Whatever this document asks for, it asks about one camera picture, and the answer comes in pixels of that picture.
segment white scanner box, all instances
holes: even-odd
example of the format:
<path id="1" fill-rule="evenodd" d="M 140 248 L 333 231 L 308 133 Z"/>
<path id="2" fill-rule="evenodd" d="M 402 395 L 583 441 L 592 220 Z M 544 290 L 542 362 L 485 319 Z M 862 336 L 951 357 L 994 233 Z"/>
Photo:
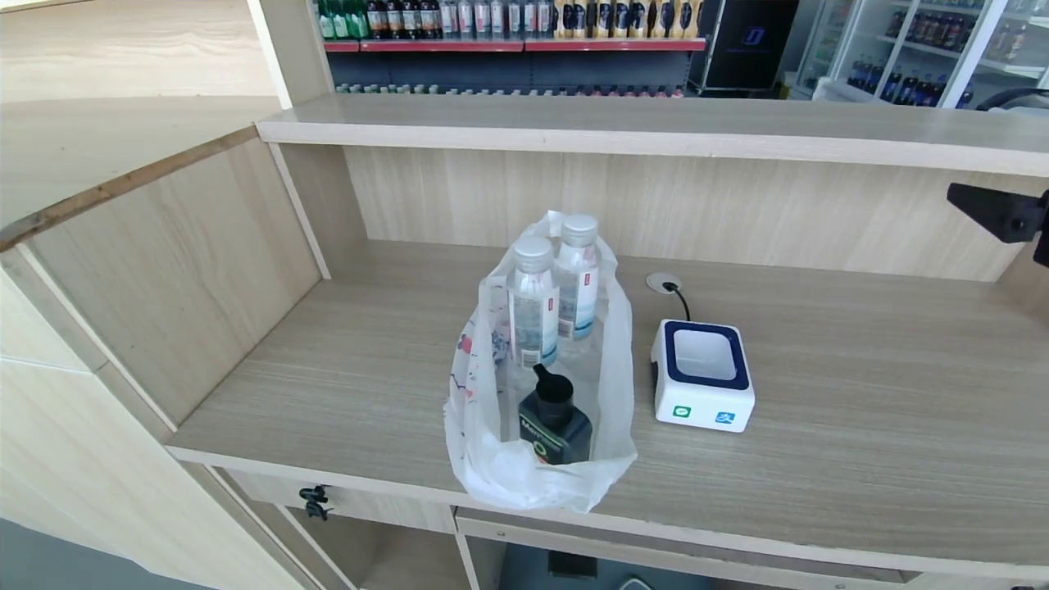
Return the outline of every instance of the white scanner box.
<path id="1" fill-rule="evenodd" d="M 657 420 L 729 433 L 747 427 L 754 386 L 738 330 L 664 319 L 651 361 Z"/>

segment refrigerator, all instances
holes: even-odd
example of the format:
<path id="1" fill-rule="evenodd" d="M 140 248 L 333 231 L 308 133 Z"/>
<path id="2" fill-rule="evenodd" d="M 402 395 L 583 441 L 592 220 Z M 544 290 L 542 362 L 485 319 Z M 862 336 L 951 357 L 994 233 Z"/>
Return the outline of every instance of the refrigerator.
<path id="1" fill-rule="evenodd" d="M 794 98 L 971 109 L 1013 88 L 1049 88 L 1049 0 L 825 0 Z"/>

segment white bottle cap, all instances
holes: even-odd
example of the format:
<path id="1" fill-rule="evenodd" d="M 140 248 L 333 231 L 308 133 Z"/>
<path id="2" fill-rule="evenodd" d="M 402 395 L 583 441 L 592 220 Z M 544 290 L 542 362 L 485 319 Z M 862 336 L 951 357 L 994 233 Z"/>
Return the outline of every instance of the white bottle cap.
<path id="1" fill-rule="evenodd" d="M 561 239 L 575 248 L 597 241 L 597 218 L 593 215 L 569 215 L 561 222 Z"/>
<path id="2" fill-rule="evenodd" d="M 521 271 L 542 272 L 554 264 L 554 246 L 545 237 L 522 237 L 514 243 L 514 259 Z"/>

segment bottle cap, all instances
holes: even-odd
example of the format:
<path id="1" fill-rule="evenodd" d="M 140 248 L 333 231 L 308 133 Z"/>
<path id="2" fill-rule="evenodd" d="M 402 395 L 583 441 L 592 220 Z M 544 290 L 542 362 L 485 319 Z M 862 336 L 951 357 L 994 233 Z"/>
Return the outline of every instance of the bottle cap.
<path id="1" fill-rule="evenodd" d="M 597 241 L 597 219 L 593 215 L 569 215 L 561 222 L 561 240 L 574 248 Z"/>
<path id="2" fill-rule="evenodd" d="M 517 268 L 527 273 L 540 273 L 554 262 L 554 247 L 545 237 L 522 237 L 514 243 Z"/>
<path id="3" fill-rule="evenodd" d="M 539 421 L 555 430 L 568 426 L 572 422 L 572 381 L 563 375 L 547 371 L 541 364 L 533 366 L 532 371 L 539 376 L 539 382 L 535 384 Z"/>

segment drawer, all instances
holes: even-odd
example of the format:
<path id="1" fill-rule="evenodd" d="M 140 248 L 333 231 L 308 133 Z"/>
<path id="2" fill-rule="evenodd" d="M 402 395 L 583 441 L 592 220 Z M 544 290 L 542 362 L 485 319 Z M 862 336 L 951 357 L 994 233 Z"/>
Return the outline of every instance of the drawer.
<path id="1" fill-rule="evenodd" d="M 293 508 L 303 508 L 306 504 L 299 497 L 300 489 L 323 484 L 232 469 L 229 473 L 252 500 Z M 325 486 L 324 491 L 328 498 L 324 508 L 330 509 L 333 514 L 436 532 L 455 532 L 452 509 L 446 504 L 338 486 Z"/>
<path id="2" fill-rule="evenodd" d="M 708 577 L 796 590 L 892 590 L 914 572 L 795 560 L 459 508 L 459 533 Z"/>

